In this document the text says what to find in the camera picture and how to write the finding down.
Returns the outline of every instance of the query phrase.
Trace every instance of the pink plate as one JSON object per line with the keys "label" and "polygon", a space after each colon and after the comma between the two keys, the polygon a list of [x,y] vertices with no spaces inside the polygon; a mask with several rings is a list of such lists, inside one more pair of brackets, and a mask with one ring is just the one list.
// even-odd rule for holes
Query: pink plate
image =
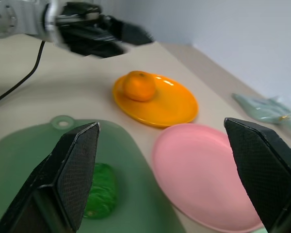
{"label": "pink plate", "polygon": [[240,181],[226,134],[197,124],[170,127],[159,136],[152,160],[163,192],[193,220],[225,233],[263,226]]}

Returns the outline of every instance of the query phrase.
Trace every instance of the cutting board handle hole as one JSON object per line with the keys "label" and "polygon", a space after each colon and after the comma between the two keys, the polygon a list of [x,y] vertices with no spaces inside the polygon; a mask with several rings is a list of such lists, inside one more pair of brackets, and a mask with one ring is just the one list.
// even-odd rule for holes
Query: cutting board handle hole
{"label": "cutting board handle hole", "polygon": [[56,116],[51,121],[54,128],[58,130],[68,130],[74,126],[74,119],[69,116]]}

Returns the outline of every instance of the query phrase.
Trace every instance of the orange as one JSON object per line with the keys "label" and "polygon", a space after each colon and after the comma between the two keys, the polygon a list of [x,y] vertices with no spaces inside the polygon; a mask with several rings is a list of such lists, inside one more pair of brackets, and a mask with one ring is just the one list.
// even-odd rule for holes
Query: orange
{"label": "orange", "polygon": [[162,75],[140,71],[129,75],[115,82],[113,96],[117,105],[130,117],[160,128],[189,123],[195,119],[198,104],[187,88]]}

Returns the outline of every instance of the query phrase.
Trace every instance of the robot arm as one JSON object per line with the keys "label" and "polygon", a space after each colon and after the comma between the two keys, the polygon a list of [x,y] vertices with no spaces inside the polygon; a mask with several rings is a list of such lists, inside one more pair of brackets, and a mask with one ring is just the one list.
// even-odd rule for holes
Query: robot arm
{"label": "robot arm", "polygon": [[105,16],[98,5],[65,0],[0,0],[0,38],[27,34],[81,55],[111,57],[119,41],[153,42],[138,26]]}

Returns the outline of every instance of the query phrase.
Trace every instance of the green object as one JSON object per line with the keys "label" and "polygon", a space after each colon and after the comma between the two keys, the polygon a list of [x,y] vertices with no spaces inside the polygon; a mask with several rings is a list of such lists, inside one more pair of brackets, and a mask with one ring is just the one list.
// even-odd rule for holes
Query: green object
{"label": "green object", "polygon": [[95,164],[93,183],[87,199],[84,217],[108,217],[116,206],[117,192],[113,169],[107,164]]}
{"label": "green object", "polygon": [[276,99],[257,99],[249,96],[232,94],[251,118],[271,124],[281,124],[291,130],[291,110]]}
{"label": "green object", "polygon": [[113,167],[117,206],[103,219],[84,218],[78,233],[185,233],[170,202],[158,187],[133,138],[121,126],[105,120],[56,117],[0,140],[0,218],[32,170],[73,127],[98,121],[101,133],[96,163]]}

